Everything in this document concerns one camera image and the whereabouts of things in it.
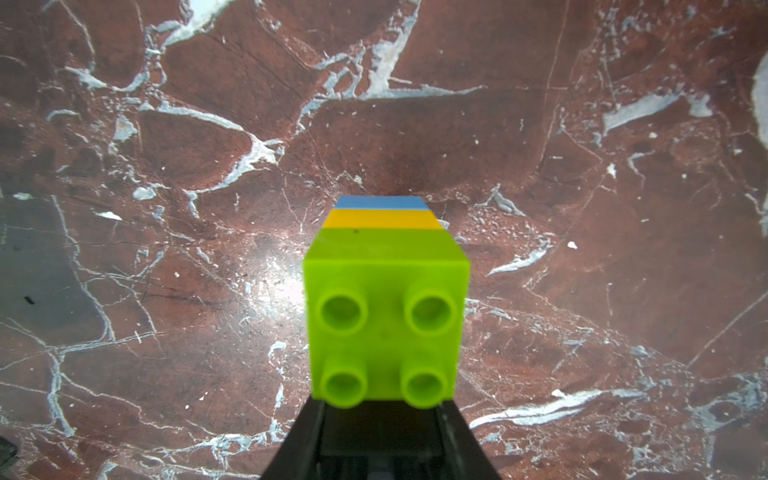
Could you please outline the light blue long lego brick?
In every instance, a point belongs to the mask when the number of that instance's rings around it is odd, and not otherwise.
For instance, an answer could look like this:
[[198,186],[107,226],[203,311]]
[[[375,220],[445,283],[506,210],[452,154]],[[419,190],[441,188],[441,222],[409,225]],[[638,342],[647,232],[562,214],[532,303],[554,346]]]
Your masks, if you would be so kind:
[[341,196],[336,210],[428,210],[418,196]]

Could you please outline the green yellow lego brick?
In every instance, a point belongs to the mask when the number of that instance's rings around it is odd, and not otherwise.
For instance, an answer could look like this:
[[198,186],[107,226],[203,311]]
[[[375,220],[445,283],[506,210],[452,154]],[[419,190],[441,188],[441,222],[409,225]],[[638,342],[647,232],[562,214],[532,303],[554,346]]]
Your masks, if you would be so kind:
[[332,210],[303,280],[313,398],[452,399],[470,261],[431,210]]

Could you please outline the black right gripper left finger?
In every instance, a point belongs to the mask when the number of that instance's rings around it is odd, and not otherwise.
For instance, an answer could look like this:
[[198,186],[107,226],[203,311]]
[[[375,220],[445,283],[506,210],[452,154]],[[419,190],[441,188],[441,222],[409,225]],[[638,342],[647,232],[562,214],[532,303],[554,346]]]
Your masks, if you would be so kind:
[[309,397],[261,480],[319,479],[317,465],[326,404]]

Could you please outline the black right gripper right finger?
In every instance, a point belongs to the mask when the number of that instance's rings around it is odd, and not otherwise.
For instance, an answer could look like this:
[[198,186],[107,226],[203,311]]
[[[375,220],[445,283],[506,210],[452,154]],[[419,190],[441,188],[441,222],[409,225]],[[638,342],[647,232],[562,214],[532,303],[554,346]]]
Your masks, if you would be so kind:
[[436,419],[443,446],[441,479],[501,479],[453,401],[436,408]]

